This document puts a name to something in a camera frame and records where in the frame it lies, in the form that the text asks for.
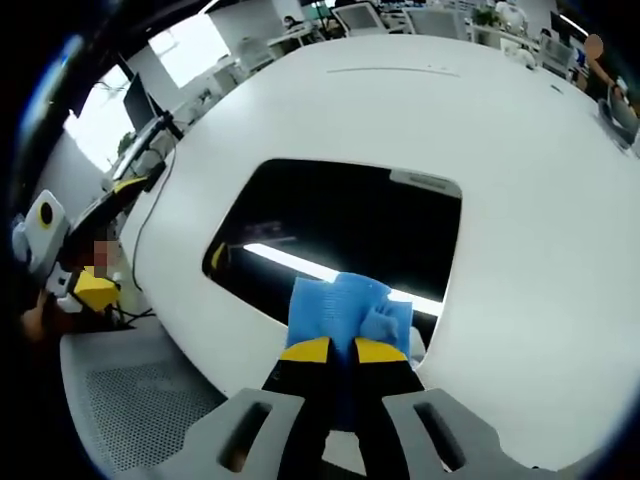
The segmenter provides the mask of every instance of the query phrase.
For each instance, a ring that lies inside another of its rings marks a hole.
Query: white chair
[[[332,13],[344,28],[347,37],[389,33],[380,15],[369,2],[334,8]]]
[[[432,35],[435,37],[468,39],[462,16],[452,9],[445,8],[404,8],[407,25],[414,35]]]
[[[543,68],[566,79],[569,74],[569,68],[574,61],[573,49],[547,35],[542,35],[540,40],[538,63]]]

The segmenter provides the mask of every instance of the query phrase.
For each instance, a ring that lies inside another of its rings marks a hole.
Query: blue towel
[[[411,303],[387,299],[391,289],[376,280],[341,273],[333,283],[297,278],[289,304],[287,347],[331,337],[346,365],[355,337],[394,346],[409,358]]]

